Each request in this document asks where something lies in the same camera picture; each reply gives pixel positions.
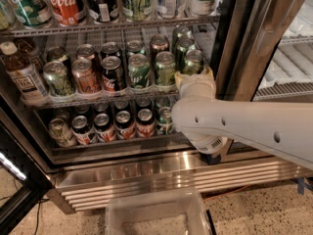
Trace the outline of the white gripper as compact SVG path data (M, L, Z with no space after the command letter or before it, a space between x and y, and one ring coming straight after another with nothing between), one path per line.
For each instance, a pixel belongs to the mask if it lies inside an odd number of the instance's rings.
M174 74L175 84L179 87L181 98L187 97L205 97L215 98L216 85L213 79L213 70L209 66L204 66L202 74L183 74L177 71Z

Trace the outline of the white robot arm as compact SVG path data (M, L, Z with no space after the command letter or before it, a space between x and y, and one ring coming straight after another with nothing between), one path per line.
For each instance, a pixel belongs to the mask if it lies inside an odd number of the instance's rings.
M222 101L209 72L174 77L173 125L199 151L211 154L211 139L224 137L313 169L312 103Z

